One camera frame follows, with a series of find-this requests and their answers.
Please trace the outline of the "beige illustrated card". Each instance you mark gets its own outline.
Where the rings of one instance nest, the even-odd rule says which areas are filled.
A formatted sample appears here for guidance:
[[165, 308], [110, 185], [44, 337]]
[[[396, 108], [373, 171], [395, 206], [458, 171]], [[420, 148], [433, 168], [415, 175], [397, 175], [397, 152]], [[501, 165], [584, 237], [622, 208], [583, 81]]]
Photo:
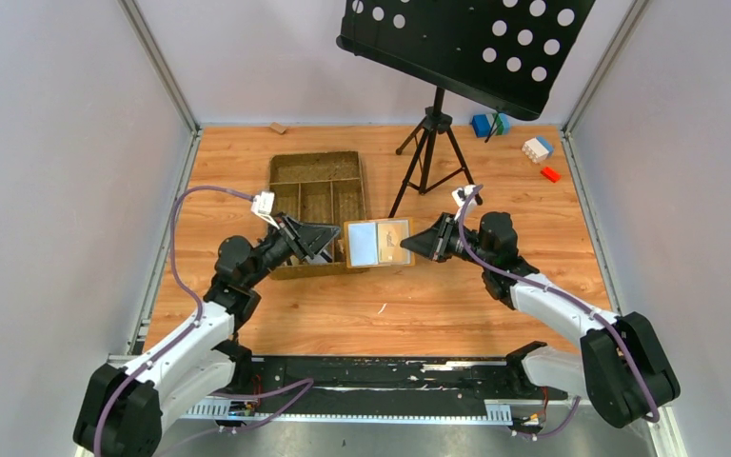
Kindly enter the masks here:
[[380, 265], [408, 265], [410, 252], [401, 247], [401, 242], [409, 236], [407, 220], [386, 220], [377, 223], [378, 262]]

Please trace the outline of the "yellow leather card holder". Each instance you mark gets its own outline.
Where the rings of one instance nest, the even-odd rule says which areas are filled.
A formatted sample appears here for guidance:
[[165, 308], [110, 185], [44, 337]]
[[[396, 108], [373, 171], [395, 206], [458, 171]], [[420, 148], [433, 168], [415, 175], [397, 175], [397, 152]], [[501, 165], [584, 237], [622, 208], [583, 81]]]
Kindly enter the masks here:
[[414, 254], [401, 247], [412, 234], [412, 218], [384, 218], [344, 222], [346, 267], [387, 268], [410, 267]]

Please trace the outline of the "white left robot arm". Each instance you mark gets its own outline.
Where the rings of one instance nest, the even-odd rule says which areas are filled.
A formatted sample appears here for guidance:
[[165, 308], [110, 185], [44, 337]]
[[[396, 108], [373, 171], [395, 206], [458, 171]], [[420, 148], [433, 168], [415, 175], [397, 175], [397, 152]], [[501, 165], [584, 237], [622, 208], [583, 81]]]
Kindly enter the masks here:
[[73, 442], [96, 456], [151, 456], [165, 432], [209, 394], [252, 378], [251, 351], [237, 341], [261, 296], [256, 286], [289, 258], [313, 258], [341, 232], [284, 213], [265, 238], [234, 235], [218, 247], [199, 307], [167, 337], [121, 367], [103, 364], [89, 378]]

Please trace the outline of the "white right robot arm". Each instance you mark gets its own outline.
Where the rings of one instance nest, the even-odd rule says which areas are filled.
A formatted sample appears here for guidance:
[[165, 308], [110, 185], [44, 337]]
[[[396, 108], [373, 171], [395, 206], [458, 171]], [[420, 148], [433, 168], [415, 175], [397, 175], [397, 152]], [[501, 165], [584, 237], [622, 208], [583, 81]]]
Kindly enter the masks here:
[[520, 357], [530, 384], [588, 400], [616, 428], [639, 419], [656, 423], [660, 407], [680, 397], [681, 384], [651, 322], [638, 312], [620, 315], [592, 306], [557, 287], [520, 254], [508, 213], [485, 214], [478, 229], [443, 213], [401, 245], [433, 262], [457, 257], [480, 266], [493, 299], [546, 324], [578, 349], [534, 344]]

